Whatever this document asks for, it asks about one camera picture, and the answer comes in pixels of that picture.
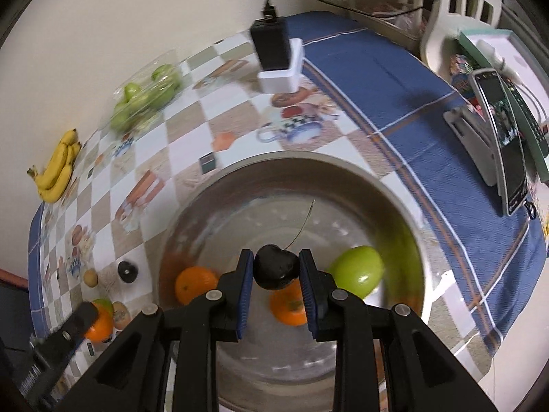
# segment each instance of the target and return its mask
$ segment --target screw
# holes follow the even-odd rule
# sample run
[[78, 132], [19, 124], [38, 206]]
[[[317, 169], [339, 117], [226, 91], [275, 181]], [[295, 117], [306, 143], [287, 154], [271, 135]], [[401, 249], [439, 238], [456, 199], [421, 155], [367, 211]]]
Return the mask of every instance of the screw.
[[223, 297], [223, 293], [218, 289], [211, 289], [206, 293], [207, 300], [219, 300]]
[[397, 315], [400, 315], [400, 316], [407, 316], [409, 315], [412, 311], [410, 309], [410, 307], [408, 305], [405, 305], [405, 304], [398, 304], [396, 305], [395, 307], [395, 312], [397, 313]]
[[142, 312], [145, 316], [152, 316], [152, 315], [155, 314], [157, 311], [158, 311], [158, 305], [153, 304], [153, 303], [147, 304], [147, 305], [145, 305], [143, 308], [141, 308], [141, 312]]
[[334, 291], [331, 292], [331, 296], [335, 300], [345, 300], [349, 295], [347, 294], [347, 291], [345, 291], [344, 289], [335, 289]]

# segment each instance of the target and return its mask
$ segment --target floor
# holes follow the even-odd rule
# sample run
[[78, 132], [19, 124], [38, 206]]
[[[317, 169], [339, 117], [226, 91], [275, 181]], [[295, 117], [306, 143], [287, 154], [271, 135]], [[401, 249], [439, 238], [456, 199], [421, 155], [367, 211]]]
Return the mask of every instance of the floor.
[[549, 264], [532, 297], [492, 361], [481, 387], [499, 412], [512, 412], [523, 400], [549, 359]]

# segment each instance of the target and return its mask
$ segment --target power adapter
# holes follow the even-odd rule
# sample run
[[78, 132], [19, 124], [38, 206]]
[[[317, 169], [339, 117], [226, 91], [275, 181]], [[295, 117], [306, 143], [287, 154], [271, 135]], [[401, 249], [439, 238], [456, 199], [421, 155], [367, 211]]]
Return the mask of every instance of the power adapter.
[[292, 49], [284, 17], [277, 17], [273, 6], [263, 9], [263, 19], [254, 21], [250, 35], [263, 71], [287, 70]]

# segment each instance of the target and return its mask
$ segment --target clear plastic container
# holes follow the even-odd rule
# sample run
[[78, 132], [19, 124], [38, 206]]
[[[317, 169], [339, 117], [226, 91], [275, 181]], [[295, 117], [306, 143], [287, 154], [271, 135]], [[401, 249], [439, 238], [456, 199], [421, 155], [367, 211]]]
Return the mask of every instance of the clear plastic container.
[[110, 127], [126, 133], [146, 122], [183, 90], [183, 75], [174, 50], [157, 57], [114, 92]]

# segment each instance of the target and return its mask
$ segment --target white wall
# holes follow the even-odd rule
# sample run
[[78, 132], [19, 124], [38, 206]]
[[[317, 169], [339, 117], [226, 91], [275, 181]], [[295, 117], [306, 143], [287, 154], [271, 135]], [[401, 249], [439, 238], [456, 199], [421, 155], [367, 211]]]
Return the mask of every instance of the white wall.
[[[85, 140], [109, 113], [113, 90], [175, 48], [179, 58], [247, 29], [263, 0], [33, 0], [0, 49], [0, 268], [27, 274], [39, 198], [26, 169], [43, 166], [60, 135]], [[281, 14], [327, 9], [274, 0]]]

